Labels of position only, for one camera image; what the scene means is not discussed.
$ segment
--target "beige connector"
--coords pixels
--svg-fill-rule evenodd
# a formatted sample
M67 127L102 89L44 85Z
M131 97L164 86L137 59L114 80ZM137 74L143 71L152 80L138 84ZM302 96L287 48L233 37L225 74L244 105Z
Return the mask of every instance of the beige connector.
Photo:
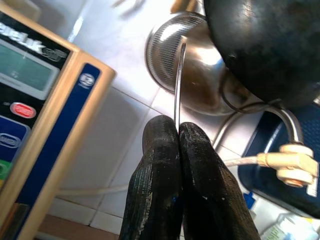
M312 185L318 178L318 162L313 151L303 145L287 144L280 152L259 153L257 163L277 170L277 177L287 185L303 187Z

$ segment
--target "black pan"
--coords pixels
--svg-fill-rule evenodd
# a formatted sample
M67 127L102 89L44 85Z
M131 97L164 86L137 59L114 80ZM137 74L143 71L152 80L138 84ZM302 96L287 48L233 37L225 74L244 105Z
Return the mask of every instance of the black pan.
M204 0L211 38L257 97L285 108L320 95L320 0Z

